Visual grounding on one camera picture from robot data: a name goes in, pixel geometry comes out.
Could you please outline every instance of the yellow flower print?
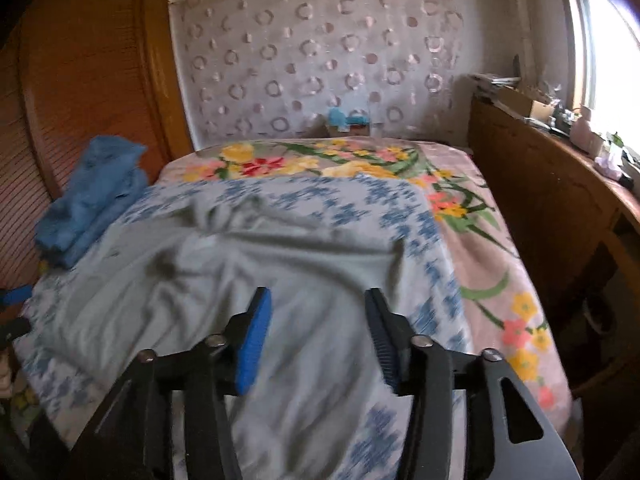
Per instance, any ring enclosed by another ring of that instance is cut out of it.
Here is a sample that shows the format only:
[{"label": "yellow flower print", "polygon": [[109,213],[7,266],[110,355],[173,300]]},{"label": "yellow flower print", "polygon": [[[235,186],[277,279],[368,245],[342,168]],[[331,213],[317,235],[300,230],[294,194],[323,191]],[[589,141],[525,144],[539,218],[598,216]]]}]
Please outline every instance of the yellow flower print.
[{"label": "yellow flower print", "polygon": [[438,178],[451,178],[453,176],[453,171],[451,170],[439,170],[434,171],[433,174]]},{"label": "yellow flower print", "polygon": [[284,167],[275,171],[277,174],[293,175],[305,170],[313,170],[318,167],[318,159],[314,156],[300,156],[288,160]]},{"label": "yellow flower print", "polygon": [[220,155],[229,162],[235,162],[236,164],[244,164],[253,160],[254,147],[247,142],[240,142],[238,144],[230,144],[220,150]]},{"label": "yellow flower print", "polygon": [[455,216],[456,218],[462,218],[466,215],[466,209],[462,207],[460,204],[453,204],[450,207],[446,207],[444,209],[440,209],[433,216],[439,222],[442,222],[443,217],[445,216]]},{"label": "yellow flower print", "polygon": [[538,378],[538,356],[521,348],[507,359],[518,377],[523,381],[535,381]]},{"label": "yellow flower print", "polygon": [[197,182],[202,179],[202,167],[194,166],[187,168],[182,176],[184,182]]},{"label": "yellow flower print", "polygon": [[376,176],[378,178],[397,178],[393,173],[380,166],[374,166],[373,164],[364,160],[350,160],[340,166],[333,166],[331,168],[324,168],[322,170],[322,176],[332,177],[348,177],[355,176],[359,173],[368,174],[370,176]]},{"label": "yellow flower print", "polygon": [[366,168],[363,168],[362,173],[378,178],[398,178],[391,171],[373,164],[369,164]]},{"label": "yellow flower print", "polygon": [[531,343],[541,352],[546,352],[551,346],[551,336],[546,328],[537,328],[531,338]]},{"label": "yellow flower print", "polygon": [[525,322],[529,322],[538,313],[536,302],[529,292],[516,294],[511,303],[511,311],[518,314]]},{"label": "yellow flower print", "polygon": [[242,166],[240,164],[230,164],[229,165],[229,175],[231,178],[239,178],[242,177]]},{"label": "yellow flower print", "polygon": [[419,178],[417,176],[408,178],[407,180],[409,182],[411,182],[412,184],[415,184],[416,186],[419,186],[419,187],[421,187],[423,189],[427,187],[427,183],[423,179],[421,179],[421,178]]}]

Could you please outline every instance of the bed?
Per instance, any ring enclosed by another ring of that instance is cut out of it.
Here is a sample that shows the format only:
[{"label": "bed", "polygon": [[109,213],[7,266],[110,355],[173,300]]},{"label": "bed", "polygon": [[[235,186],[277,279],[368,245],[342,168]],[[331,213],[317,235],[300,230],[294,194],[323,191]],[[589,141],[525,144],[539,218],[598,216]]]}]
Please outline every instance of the bed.
[{"label": "bed", "polygon": [[[465,153],[365,137],[222,144],[169,163],[117,223],[162,216],[203,193],[215,203],[257,194],[333,227],[404,239],[422,269],[414,299],[424,301],[404,313],[416,331],[460,351],[499,349],[563,434],[572,398],[552,335],[502,216]],[[47,330],[56,303],[78,279],[77,269],[98,257],[99,245],[75,270],[52,271],[39,281],[25,309],[34,330],[15,346],[30,385],[69,445],[105,392],[50,351]],[[394,478],[408,405],[379,383],[331,478]],[[455,413],[460,428],[459,402]],[[453,476],[462,471],[462,437],[454,434]],[[184,468],[180,450],[175,465]]]}]

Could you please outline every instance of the bolt head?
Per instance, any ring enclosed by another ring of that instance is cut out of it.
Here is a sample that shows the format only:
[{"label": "bolt head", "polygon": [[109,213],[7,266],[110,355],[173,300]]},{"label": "bolt head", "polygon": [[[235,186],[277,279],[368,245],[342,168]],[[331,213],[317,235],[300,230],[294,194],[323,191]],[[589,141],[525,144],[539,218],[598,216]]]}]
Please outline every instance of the bolt head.
[{"label": "bolt head", "polygon": [[416,348],[428,348],[433,346],[433,339],[428,335],[418,334],[411,338],[411,344]]},{"label": "bolt head", "polygon": [[212,334],[204,340],[205,345],[209,348],[220,348],[226,345],[226,338],[222,334]]},{"label": "bolt head", "polygon": [[151,349],[141,350],[140,352],[138,352],[138,361],[140,361],[141,363],[150,363],[156,357],[156,353]]},{"label": "bolt head", "polygon": [[502,361],[502,359],[504,359],[502,357],[502,354],[495,348],[485,348],[484,350],[482,350],[482,357],[492,363],[497,363],[498,361]]}]

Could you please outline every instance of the wooden desk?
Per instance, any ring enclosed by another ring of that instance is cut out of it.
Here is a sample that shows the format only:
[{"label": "wooden desk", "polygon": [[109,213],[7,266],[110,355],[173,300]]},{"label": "wooden desk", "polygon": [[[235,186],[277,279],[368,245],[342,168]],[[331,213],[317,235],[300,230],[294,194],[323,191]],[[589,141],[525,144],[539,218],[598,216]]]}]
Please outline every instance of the wooden desk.
[{"label": "wooden desk", "polygon": [[[619,269],[640,306],[640,203],[602,177],[567,140],[475,100],[469,144],[552,327]],[[638,309],[640,333],[640,308]],[[574,394],[607,381],[635,356],[622,352]]]}]

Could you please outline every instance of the folded blue cloth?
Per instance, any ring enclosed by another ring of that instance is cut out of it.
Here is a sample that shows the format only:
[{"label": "folded blue cloth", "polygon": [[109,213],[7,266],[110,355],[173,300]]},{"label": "folded blue cloth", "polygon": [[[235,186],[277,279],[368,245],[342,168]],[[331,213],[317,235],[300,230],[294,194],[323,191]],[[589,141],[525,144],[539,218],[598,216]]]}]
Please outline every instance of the folded blue cloth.
[{"label": "folded blue cloth", "polygon": [[36,225],[36,246],[43,252],[71,247],[113,201],[145,150],[122,137],[94,137],[76,164],[64,196],[51,204]]},{"label": "folded blue cloth", "polygon": [[121,182],[121,187],[111,203],[102,211],[66,251],[43,253],[44,259],[55,266],[70,269],[89,250],[89,247],[116,221],[136,200],[142,196],[147,186],[146,173],[140,168],[131,171]]}]

